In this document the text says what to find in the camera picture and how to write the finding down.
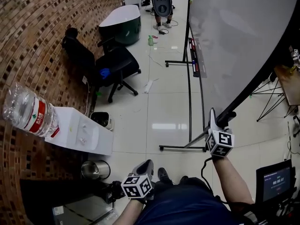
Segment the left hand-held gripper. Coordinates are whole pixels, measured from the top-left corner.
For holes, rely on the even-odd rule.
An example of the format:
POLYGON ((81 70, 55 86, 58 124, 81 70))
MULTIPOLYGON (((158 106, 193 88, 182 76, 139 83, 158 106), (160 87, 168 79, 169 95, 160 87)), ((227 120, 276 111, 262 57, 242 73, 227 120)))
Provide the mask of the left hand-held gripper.
POLYGON ((129 199, 141 199, 145 203, 152 200, 155 185, 152 182, 153 173, 154 164, 151 159, 137 165, 121 183, 124 194, 129 199))

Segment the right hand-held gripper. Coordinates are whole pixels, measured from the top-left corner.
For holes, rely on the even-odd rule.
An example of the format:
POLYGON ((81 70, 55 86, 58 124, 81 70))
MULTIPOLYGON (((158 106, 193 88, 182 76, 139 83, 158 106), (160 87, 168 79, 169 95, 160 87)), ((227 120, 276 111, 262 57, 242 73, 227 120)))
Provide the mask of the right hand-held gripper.
POLYGON ((234 135, 228 127, 220 129, 216 122, 214 108, 210 110, 210 120, 208 126, 208 135, 206 145, 212 156, 226 157, 234 148, 234 135))

